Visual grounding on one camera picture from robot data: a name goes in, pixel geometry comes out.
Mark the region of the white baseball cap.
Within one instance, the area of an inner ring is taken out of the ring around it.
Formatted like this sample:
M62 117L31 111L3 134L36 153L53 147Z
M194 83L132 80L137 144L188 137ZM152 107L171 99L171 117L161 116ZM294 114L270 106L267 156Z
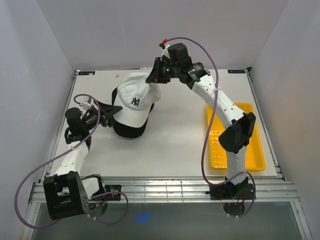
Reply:
M149 75L148 72L132 72L117 86L114 105L122 107L114 115L118 123L132 128L145 124L152 104L161 99L160 87L146 82Z

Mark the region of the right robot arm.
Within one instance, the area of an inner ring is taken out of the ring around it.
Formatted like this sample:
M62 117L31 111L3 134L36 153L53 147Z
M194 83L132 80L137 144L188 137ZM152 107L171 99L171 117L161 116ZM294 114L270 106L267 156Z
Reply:
M211 200L237 199L252 194L254 187L249 184L246 171L246 152L253 135L256 116L253 112L245 113L237 107L219 89L219 78L212 77L201 62L194 63L183 43L169 45L165 39L159 46L163 50L162 55L155 58L146 82L167 84L172 79L179 79L212 108L212 116L218 116L224 127L218 142L226 152L227 174L225 181L209 183L206 193Z

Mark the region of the black cap white logo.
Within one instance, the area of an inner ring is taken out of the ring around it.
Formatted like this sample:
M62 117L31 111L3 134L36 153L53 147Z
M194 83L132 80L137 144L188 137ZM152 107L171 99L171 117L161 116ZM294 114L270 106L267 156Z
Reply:
M118 88L116 87L111 94L111 105L112 106L119 106L118 104L115 104L116 98L118 95ZM151 111L154 109L155 103L153 103L149 109L149 113L151 113ZM115 123L113 125L113 129L114 132L123 138L126 139L136 139L139 138L143 135L143 133L145 132L145 129L147 127L147 123L148 123L148 118L146 119L146 121L144 122L144 124L141 127L132 127L132 126L128 126L125 124L122 124L120 122L118 122L117 120L115 120Z

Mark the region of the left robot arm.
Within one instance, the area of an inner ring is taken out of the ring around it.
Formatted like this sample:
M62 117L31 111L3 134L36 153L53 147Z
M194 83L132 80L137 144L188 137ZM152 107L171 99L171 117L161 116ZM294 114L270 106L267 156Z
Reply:
M87 154L91 149L91 131L96 125L112 127L114 115L122 110L121 106L98 102L91 104L89 97L84 97L81 106L69 108L64 116L68 127L64 132L67 154L52 176L43 181L43 188L49 216L60 220L82 214L94 214L96 208L104 213L108 188L99 174L81 177L80 172Z

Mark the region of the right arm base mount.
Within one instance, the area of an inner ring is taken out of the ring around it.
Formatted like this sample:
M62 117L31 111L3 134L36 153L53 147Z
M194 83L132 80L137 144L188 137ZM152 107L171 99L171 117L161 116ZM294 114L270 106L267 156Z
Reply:
M254 187L251 183L245 186L224 184L210 186L205 194L209 195L211 200L252 200L254 197Z

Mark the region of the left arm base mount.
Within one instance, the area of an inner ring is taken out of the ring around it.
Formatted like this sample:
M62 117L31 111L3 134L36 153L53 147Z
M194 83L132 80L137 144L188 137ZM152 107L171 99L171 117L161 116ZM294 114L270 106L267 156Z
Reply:
M121 194L122 186L119 184L116 185L105 185L105 191L109 194L106 194L103 199L106 201L120 201L121 200Z

